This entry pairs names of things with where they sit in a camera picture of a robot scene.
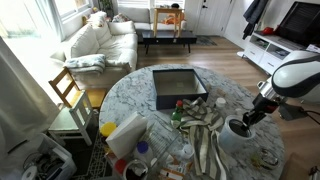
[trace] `white bottle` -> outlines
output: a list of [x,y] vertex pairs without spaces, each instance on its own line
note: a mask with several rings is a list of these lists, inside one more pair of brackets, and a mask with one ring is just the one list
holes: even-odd
[[151,161],[153,159],[153,152],[146,141],[138,142],[138,144],[133,152],[133,156],[134,156],[134,158],[145,162],[148,167],[151,167]]

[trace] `black table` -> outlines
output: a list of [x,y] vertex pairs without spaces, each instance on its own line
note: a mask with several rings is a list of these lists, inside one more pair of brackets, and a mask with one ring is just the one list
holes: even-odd
[[197,42],[197,37],[190,31],[181,31],[180,37],[177,32],[173,30],[158,31],[157,35],[154,36],[153,31],[142,32],[143,43],[146,47],[146,54],[148,54],[150,44],[188,44],[188,50],[190,53],[190,44]]

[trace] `blanket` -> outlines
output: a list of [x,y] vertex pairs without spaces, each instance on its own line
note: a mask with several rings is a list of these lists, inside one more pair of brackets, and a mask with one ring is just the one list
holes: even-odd
[[106,57],[103,54],[92,54],[78,58],[67,59],[64,67],[71,73],[103,73],[106,65]]

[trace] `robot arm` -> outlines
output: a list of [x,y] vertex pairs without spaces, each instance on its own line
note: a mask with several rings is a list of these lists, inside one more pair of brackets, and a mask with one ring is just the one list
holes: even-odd
[[262,120],[265,113],[273,113],[286,97],[320,102],[320,55],[306,51],[290,53],[284,63],[266,82],[259,82],[259,95],[254,99],[254,108],[243,115],[249,128]]
[[286,97],[320,102],[320,55],[281,65],[272,76],[274,91]]

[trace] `wall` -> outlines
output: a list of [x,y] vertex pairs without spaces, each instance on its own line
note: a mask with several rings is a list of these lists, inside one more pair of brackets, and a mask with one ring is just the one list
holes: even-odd
[[[276,28],[278,24],[281,23],[284,16],[287,14],[288,10],[290,9],[291,5],[294,3],[295,0],[269,0],[269,4],[267,6],[265,15],[263,17],[261,23],[261,29],[265,27],[273,27]],[[319,0],[299,0],[302,2],[310,2],[310,3],[317,3],[320,4]],[[235,43],[236,45],[240,46],[241,48],[245,48],[247,42],[249,41],[250,37],[247,37],[245,40],[242,40],[243,30],[245,29],[247,22],[243,18],[244,12],[250,6],[253,0],[237,0],[231,17],[229,19],[229,23],[227,25],[226,32],[224,37],[226,37],[231,42]]]
[[253,0],[236,0],[224,33],[225,38],[242,48],[244,48],[249,41],[248,37],[246,40],[242,40],[243,30],[247,26],[243,14],[252,2]]
[[201,1],[194,0],[186,0],[185,2],[185,16],[187,20],[187,29],[194,31],[197,22],[198,22],[198,14],[200,14],[201,10]]

